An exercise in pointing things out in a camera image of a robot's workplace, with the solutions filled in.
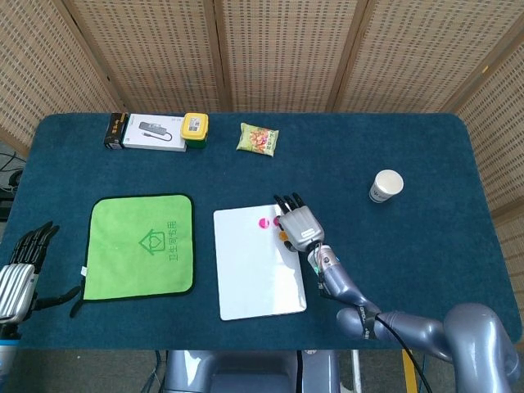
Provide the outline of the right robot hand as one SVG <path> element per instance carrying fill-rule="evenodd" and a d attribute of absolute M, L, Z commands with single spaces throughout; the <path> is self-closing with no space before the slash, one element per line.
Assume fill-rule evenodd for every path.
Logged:
<path fill-rule="evenodd" d="M 274 195 L 273 199 L 281 210 L 278 225 L 296 251 L 310 252 L 324 242 L 322 226 L 298 193 L 293 192 L 291 196 Z"/>

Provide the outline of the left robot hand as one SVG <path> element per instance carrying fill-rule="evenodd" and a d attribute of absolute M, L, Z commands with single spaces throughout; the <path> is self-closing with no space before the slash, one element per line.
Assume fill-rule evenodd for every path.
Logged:
<path fill-rule="evenodd" d="M 27 232 L 16 243 L 8 263 L 2 266 L 1 325 L 18 325 L 33 311 L 64 304 L 80 293 L 79 286 L 48 298 L 39 298 L 36 292 L 47 248 L 58 231 L 59 227 L 49 221 Z"/>

